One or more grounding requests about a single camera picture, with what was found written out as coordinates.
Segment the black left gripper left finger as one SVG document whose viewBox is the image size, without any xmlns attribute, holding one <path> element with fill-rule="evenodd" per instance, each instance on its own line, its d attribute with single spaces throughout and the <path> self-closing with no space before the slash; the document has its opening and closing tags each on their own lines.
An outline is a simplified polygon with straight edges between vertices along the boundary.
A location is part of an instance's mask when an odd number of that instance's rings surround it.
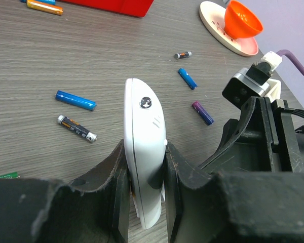
<svg viewBox="0 0 304 243">
<path fill-rule="evenodd" d="M 0 179 L 0 242 L 127 242 L 130 183 L 124 141 L 65 183 Z"/>
</svg>

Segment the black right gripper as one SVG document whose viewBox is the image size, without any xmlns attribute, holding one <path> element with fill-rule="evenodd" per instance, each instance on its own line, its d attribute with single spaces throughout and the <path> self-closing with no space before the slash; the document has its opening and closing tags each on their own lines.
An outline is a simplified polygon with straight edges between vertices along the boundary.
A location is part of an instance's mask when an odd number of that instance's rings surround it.
<svg viewBox="0 0 304 243">
<path fill-rule="evenodd" d="M 229 119 L 224 125 L 216 152 L 198 167 L 207 173 L 304 172 L 293 111 L 286 100 L 249 98 L 241 108 L 240 119 Z"/>
</svg>

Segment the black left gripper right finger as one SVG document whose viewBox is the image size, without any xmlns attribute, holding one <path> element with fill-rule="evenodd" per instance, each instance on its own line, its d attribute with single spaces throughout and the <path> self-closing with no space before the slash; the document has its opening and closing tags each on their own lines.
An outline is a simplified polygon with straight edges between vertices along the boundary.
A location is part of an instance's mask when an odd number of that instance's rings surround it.
<svg viewBox="0 0 304 243">
<path fill-rule="evenodd" d="M 304 242 L 304 173 L 208 175 L 165 153 L 169 242 Z"/>
</svg>

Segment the white remote control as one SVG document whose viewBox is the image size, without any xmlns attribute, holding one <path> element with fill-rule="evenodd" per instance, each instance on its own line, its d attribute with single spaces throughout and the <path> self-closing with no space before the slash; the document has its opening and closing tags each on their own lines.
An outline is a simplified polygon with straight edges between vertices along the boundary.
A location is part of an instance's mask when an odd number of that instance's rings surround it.
<svg viewBox="0 0 304 243">
<path fill-rule="evenodd" d="M 124 91 L 124 148 L 131 192 L 143 229 L 161 215 L 163 161 L 168 141 L 161 103 L 142 80 L 129 78 Z"/>
</svg>

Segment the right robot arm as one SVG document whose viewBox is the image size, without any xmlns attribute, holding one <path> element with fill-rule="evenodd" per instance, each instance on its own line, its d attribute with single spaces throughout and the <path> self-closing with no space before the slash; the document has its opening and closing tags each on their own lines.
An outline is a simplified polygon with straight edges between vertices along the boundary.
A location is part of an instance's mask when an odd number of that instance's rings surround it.
<svg viewBox="0 0 304 243">
<path fill-rule="evenodd" d="M 240 111 L 239 119 L 224 125 L 216 152 L 199 165 L 202 171 L 304 172 L 304 125 L 295 128 L 292 120 L 304 119 L 304 110 L 286 100 L 251 97 Z"/>
</svg>

